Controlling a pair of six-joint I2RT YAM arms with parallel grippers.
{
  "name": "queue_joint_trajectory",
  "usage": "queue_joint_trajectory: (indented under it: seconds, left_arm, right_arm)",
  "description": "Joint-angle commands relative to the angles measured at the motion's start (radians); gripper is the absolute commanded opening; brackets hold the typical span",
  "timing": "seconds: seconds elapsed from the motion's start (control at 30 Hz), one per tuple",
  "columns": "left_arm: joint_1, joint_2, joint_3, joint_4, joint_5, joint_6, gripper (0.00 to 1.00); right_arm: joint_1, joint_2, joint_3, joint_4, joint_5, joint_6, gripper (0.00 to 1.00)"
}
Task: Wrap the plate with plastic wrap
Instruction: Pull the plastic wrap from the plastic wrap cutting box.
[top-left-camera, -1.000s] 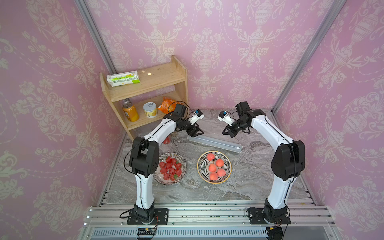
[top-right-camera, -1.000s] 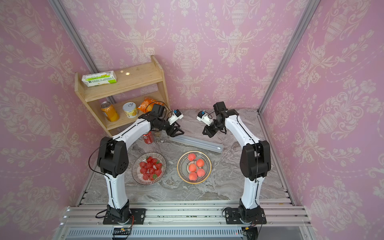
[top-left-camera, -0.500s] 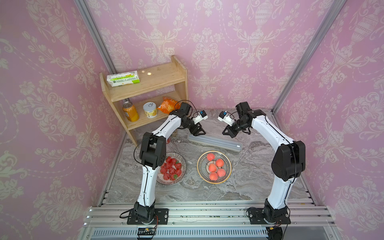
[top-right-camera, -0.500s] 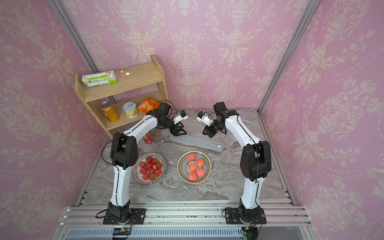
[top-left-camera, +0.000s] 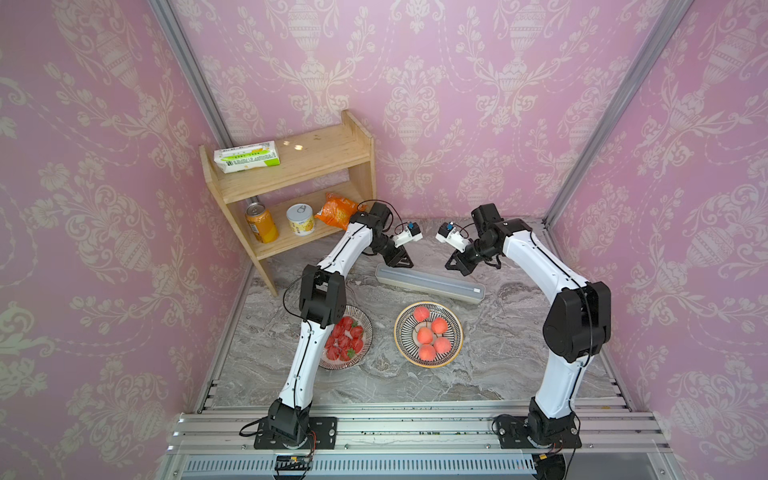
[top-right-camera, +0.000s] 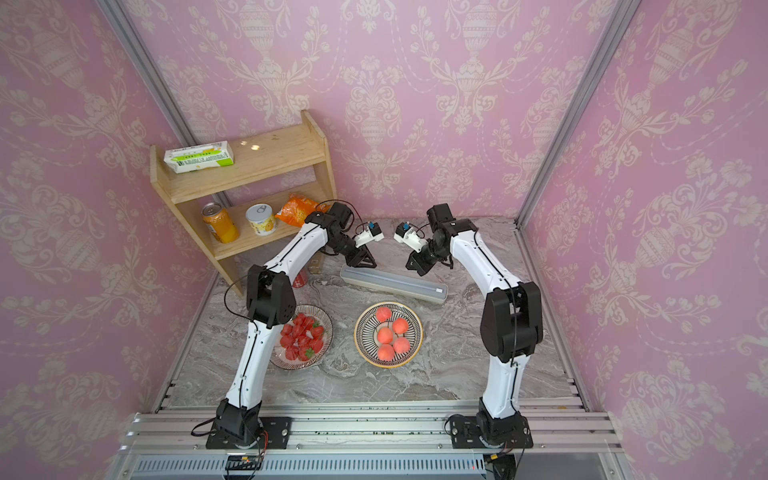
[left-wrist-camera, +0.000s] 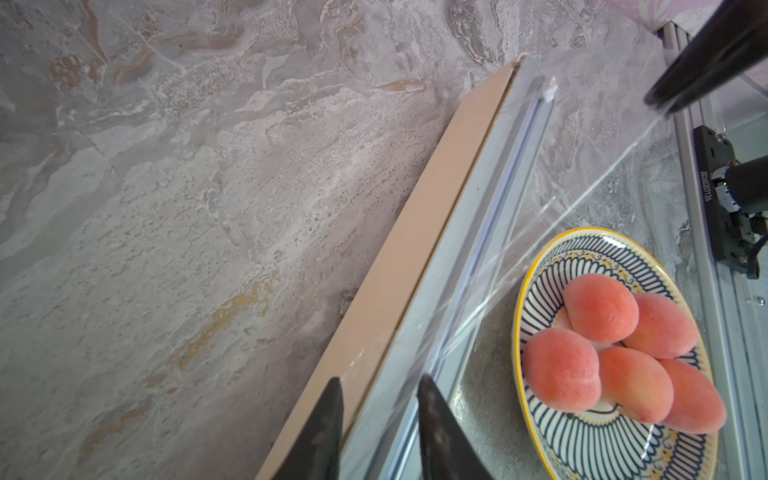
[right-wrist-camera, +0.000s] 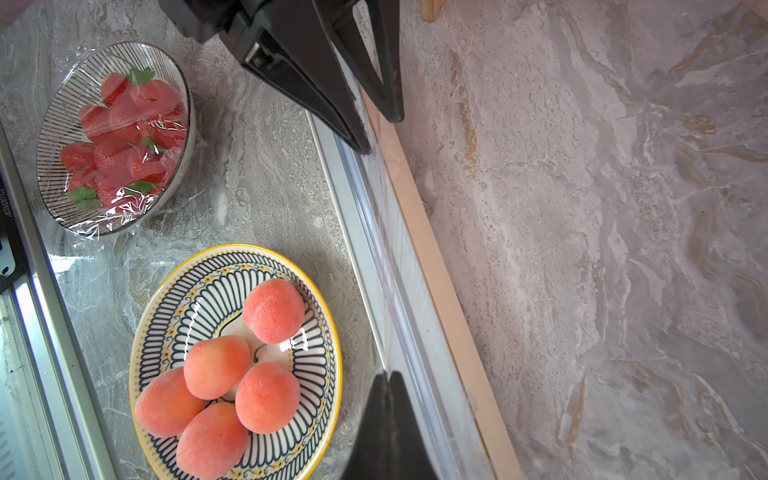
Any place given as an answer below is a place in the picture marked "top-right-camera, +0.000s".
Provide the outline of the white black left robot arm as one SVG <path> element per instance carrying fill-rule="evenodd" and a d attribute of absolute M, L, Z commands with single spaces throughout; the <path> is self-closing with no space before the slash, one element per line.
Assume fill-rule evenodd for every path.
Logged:
<path fill-rule="evenodd" d="M 249 268 L 245 276 L 246 341 L 232 384 L 213 417 L 213 437 L 241 449 L 266 440 L 259 412 L 267 367 L 283 326 L 296 312 L 292 283 L 313 255 L 327 247 L 349 267 L 376 266 L 368 244 L 383 239 L 381 227 L 366 222 L 351 237 L 347 232 L 351 218 L 352 210 L 341 202 L 333 203 L 326 212 L 313 212 L 283 250 L 266 264 Z"/>

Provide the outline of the striped plate of peaches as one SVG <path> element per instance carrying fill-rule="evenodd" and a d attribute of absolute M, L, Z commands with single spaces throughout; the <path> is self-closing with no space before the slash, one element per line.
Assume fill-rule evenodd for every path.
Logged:
<path fill-rule="evenodd" d="M 409 363 L 419 352 L 424 329 L 416 313 L 398 302 L 380 302 L 357 319 L 354 343 L 368 363 L 386 369 Z"/>

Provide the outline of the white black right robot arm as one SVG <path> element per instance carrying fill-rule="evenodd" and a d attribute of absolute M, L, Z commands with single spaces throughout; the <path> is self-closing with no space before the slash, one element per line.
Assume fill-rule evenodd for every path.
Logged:
<path fill-rule="evenodd" d="M 411 249 L 406 268 L 424 276 L 437 264 L 451 267 L 458 262 L 485 295 L 479 331 L 489 368 L 476 415 L 480 437 L 491 446 L 529 449 L 533 439 L 520 411 L 519 393 L 524 370 L 543 340 L 540 288 L 511 273 L 490 251 L 476 225 L 455 218 L 448 205 L 433 206 L 427 217 L 430 238 L 423 238 L 407 222 L 396 227 L 395 240 Z"/>

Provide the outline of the cream plastic wrap dispenser box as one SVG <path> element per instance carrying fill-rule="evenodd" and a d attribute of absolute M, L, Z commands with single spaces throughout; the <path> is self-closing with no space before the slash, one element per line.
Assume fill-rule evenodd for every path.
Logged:
<path fill-rule="evenodd" d="M 344 266 L 340 271 L 340 277 L 351 285 L 409 296 L 437 304 L 444 304 L 448 297 L 448 287 L 445 284 L 388 273 L 378 269 Z"/>

